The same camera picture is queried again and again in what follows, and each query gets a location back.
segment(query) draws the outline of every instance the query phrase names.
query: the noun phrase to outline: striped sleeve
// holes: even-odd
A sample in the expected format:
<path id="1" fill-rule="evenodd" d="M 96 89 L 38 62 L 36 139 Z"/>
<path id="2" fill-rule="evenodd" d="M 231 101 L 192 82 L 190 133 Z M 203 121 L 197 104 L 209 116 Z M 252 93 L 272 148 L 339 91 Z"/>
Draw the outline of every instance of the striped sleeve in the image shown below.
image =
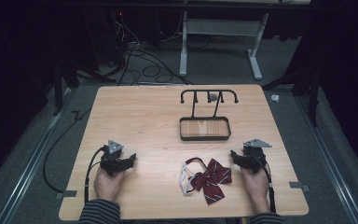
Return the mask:
<path id="1" fill-rule="evenodd" d="M 250 224 L 284 224 L 282 217 L 275 213 L 261 213 L 250 218 Z"/>
<path id="2" fill-rule="evenodd" d="M 84 206 L 78 223 L 120 223 L 120 206 L 118 203 L 111 203 L 101 199 L 89 201 Z"/>

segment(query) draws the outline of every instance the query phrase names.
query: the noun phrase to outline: white table leg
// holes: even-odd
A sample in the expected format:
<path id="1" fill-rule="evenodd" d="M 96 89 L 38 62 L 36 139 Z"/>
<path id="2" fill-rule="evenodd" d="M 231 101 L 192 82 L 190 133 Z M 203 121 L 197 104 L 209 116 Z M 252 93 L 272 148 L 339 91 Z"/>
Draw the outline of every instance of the white table leg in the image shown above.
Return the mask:
<path id="1" fill-rule="evenodd" d="M 263 18 L 260 21 L 260 25 L 258 26 L 257 35 L 255 38 L 255 45 L 252 49 L 248 49 L 248 58 L 252 66 L 252 70 L 255 76 L 256 80 L 261 80 L 261 72 L 260 68 L 258 67 L 257 59 L 255 58 L 255 54 L 257 53 L 258 46 L 260 45 L 261 37 L 264 33 L 264 28 L 267 24 L 267 18 L 269 17 L 269 14 L 264 14 Z"/>
<path id="2" fill-rule="evenodd" d="M 185 77 L 187 74 L 187 12 L 183 13 L 182 51 L 180 54 L 179 74 Z"/>

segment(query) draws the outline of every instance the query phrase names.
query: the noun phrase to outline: person's left hand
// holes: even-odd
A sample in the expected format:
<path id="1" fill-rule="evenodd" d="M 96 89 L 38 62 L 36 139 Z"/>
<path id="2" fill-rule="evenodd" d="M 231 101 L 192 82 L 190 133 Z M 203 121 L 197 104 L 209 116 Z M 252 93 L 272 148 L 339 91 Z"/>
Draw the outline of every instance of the person's left hand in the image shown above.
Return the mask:
<path id="1" fill-rule="evenodd" d="M 126 174 L 126 171 L 114 173 L 113 176 L 110 176 L 104 169 L 98 167 L 94 180 L 94 189 L 97 193 L 97 198 L 113 203 L 120 192 L 124 174 Z"/>

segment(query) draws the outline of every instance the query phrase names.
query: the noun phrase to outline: gray carpet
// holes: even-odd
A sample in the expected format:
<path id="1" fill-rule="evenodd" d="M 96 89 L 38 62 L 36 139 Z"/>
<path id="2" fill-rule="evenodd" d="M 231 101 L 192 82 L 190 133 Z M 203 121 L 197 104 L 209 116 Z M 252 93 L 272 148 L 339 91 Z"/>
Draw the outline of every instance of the gray carpet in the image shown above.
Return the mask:
<path id="1" fill-rule="evenodd" d="M 202 49 L 198 48 L 203 46 L 202 41 L 190 40 L 189 45 L 193 48 L 188 51 L 186 78 L 194 84 L 257 83 L 264 85 L 284 74 L 298 43 L 297 40 L 285 42 L 278 39 L 263 40 L 257 52 L 257 60 L 264 78 L 262 81 L 255 81 L 250 64 L 245 59 L 244 50 L 247 48 L 243 47 L 250 48 L 253 40 L 251 38 L 231 40 L 216 36 L 215 41 Z M 173 42 L 170 42 L 169 46 L 161 45 L 159 48 L 143 44 L 139 49 L 154 54 L 174 72 L 177 73 L 179 70 L 180 49 Z M 132 53 L 147 57 L 137 50 Z M 153 65 L 153 63 L 140 57 L 131 56 L 128 69 L 139 71 L 142 74 L 143 69 L 149 65 Z M 146 69 L 145 73 L 152 76 L 156 71 L 156 68 L 151 67 Z M 137 74 L 136 72 L 126 74 L 123 77 L 123 82 L 126 85 L 136 84 L 134 77 L 137 77 Z M 155 82 L 156 77 L 141 76 L 137 81 L 139 83 Z M 174 77 L 171 82 L 182 84 L 180 78 L 177 77 Z M 72 100 L 62 111 L 62 117 L 48 141 L 47 148 L 52 147 L 62 133 L 74 123 L 75 114 L 72 111 L 76 110 L 82 114 L 92 107 L 95 94 L 102 85 L 106 84 L 81 80 L 80 87 L 73 90 Z M 301 113 L 298 98 L 292 96 L 290 88 L 290 86 L 283 86 L 281 89 L 265 91 L 265 94 L 297 177 L 304 185 L 310 187 L 310 191 L 304 192 L 310 212 L 302 217 L 284 217 L 284 219 L 286 223 L 351 223 L 337 194 L 336 187 L 326 171 L 318 144 L 307 123 L 307 117 Z M 271 94 L 279 94 L 280 102 L 271 101 Z M 319 98 L 318 130 L 330 153 L 336 159 L 337 168 L 342 172 L 342 176 L 358 204 L 358 160 L 330 111 L 323 92 Z M 55 108 L 52 94 L 49 99 L 48 105 L 28 125 L 27 131 L 0 170 L 0 214 L 31 159 L 40 138 L 53 120 L 52 114 Z M 88 116 L 78 121 L 58 141 L 49 154 L 46 166 L 48 180 L 58 189 L 65 189 L 67 185 L 87 120 Z M 58 217 L 62 200 L 56 199 L 56 196 L 57 193 L 50 189 L 43 179 L 42 164 L 38 164 L 29 188 L 25 191 L 20 205 L 14 209 L 13 217 L 9 220 L 11 223 L 62 223 Z"/>

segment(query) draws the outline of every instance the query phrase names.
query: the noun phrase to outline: black curtain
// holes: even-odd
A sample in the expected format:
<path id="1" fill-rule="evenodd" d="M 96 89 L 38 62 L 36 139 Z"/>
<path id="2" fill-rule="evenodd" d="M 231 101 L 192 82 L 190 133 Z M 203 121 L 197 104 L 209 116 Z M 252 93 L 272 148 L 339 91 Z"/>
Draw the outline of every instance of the black curtain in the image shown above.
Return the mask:
<path id="1" fill-rule="evenodd" d="M 29 3 L 0 1 L 0 166 L 47 102 L 53 80 L 54 60 L 38 15 Z"/>
<path id="2" fill-rule="evenodd" d="M 358 156 L 358 0 L 322 1 L 321 6 L 343 9 L 312 17 L 286 75 L 318 64 L 320 84 Z"/>

